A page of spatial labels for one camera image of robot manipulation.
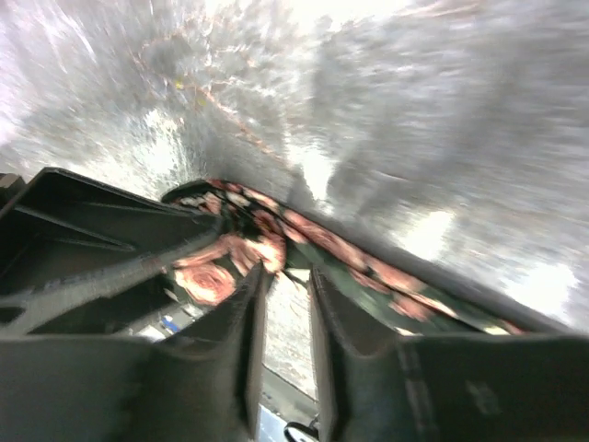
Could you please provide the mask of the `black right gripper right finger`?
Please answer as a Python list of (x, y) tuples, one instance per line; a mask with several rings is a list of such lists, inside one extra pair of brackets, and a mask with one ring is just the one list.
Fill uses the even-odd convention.
[(584, 441), (579, 335), (402, 336), (309, 281), (322, 441)]

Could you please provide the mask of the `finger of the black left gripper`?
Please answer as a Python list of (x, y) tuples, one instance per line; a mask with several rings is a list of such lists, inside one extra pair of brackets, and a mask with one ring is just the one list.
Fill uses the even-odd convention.
[(148, 326), (177, 331), (206, 307), (171, 273), (1, 278), (1, 335), (139, 334)]
[(15, 295), (125, 265), (167, 264), (211, 244), (217, 215), (162, 204), (65, 169), (1, 189), (1, 292)]

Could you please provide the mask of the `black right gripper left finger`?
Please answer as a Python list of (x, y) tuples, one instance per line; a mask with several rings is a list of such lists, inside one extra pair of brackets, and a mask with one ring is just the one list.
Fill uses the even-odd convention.
[(265, 296), (254, 267), (232, 296), (159, 342), (38, 335), (1, 342), (5, 441), (251, 441)]

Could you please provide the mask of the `black floral rose tie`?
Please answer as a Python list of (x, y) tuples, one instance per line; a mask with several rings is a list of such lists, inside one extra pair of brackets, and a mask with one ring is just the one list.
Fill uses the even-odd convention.
[(258, 263), (297, 291), (296, 271), (320, 270), (345, 296), (402, 335), (524, 329), (496, 314), (386, 264), (318, 223), (240, 184), (197, 180), (166, 193), (163, 203), (222, 218), (219, 239), (182, 258), (163, 274), (167, 294), (180, 303), (215, 307)]

